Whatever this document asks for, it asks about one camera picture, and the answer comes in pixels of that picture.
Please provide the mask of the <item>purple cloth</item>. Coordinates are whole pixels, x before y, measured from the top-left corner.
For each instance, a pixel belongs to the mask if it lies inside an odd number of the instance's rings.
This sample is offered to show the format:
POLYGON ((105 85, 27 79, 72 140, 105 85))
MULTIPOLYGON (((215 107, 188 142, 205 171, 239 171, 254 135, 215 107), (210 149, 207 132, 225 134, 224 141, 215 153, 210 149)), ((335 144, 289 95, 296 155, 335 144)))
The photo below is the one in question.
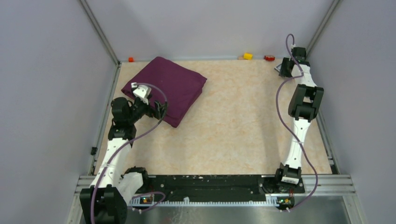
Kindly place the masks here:
POLYGON ((200 73, 157 56, 129 80, 121 92, 134 98, 131 83, 147 83, 158 87, 168 100, 164 121, 177 128, 202 93, 206 81, 207 78, 200 73))

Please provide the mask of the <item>blue playing card deck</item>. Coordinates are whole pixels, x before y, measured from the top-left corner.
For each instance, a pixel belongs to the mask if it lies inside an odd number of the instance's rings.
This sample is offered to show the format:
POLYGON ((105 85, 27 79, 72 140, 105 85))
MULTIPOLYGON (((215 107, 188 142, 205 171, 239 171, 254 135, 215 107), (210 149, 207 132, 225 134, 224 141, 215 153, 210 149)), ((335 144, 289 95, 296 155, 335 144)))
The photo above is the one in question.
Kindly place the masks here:
POLYGON ((282 65, 279 64, 274 69, 275 69, 275 71, 277 71, 280 74, 281 73, 281 68, 282 68, 282 65))

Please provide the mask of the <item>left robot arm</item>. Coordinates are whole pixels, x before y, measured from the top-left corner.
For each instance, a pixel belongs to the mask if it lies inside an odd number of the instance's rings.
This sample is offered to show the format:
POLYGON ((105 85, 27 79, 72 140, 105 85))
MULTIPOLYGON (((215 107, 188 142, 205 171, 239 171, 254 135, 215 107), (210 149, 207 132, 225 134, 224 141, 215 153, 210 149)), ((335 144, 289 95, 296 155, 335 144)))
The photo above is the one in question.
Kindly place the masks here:
POLYGON ((150 186, 142 169, 130 173, 123 170, 133 143, 148 134, 145 132, 137 136, 135 123, 145 115, 162 122, 167 109, 167 101, 163 104, 155 101, 154 108, 139 98, 130 101, 118 97, 111 102, 113 119, 105 157, 94 180, 89 187, 81 190, 79 196, 86 223, 125 223, 127 206, 132 197, 136 192, 146 192, 150 186))

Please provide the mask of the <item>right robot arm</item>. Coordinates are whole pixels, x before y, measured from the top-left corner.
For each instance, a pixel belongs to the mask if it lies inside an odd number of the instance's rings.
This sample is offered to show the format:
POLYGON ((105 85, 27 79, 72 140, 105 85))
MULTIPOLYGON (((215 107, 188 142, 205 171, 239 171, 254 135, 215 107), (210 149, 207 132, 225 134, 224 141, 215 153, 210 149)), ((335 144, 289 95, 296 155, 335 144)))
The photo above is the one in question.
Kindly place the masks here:
POLYGON ((291 57, 283 58, 279 75, 296 82, 296 88, 288 107, 292 118, 292 140, 288 155, 276 171, 274 187, 279 192, 287 192, 300 184, 302 174, 302 146, 308 129, 317 117, 324 89, 312 79, 310 63, 306 60, 306 49, 292 45, 291 57))

